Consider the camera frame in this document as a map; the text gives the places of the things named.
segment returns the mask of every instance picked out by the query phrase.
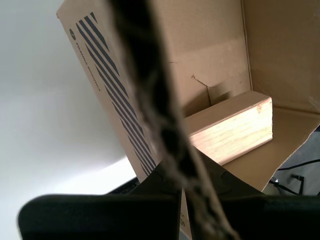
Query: cardboard box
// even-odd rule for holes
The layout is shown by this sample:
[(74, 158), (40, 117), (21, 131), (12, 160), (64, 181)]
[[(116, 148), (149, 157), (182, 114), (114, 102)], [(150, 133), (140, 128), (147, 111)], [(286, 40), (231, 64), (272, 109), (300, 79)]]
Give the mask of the cardboard box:
[[(186, 116), (254, 90), (272, 97), (273, 140), (227, 163), (262, 191), (320, 123), (320, 4), (303, 0), (152, 0)], [(159, 163), (127, 85), (105, 0), (57, 12), (140, 181)]]

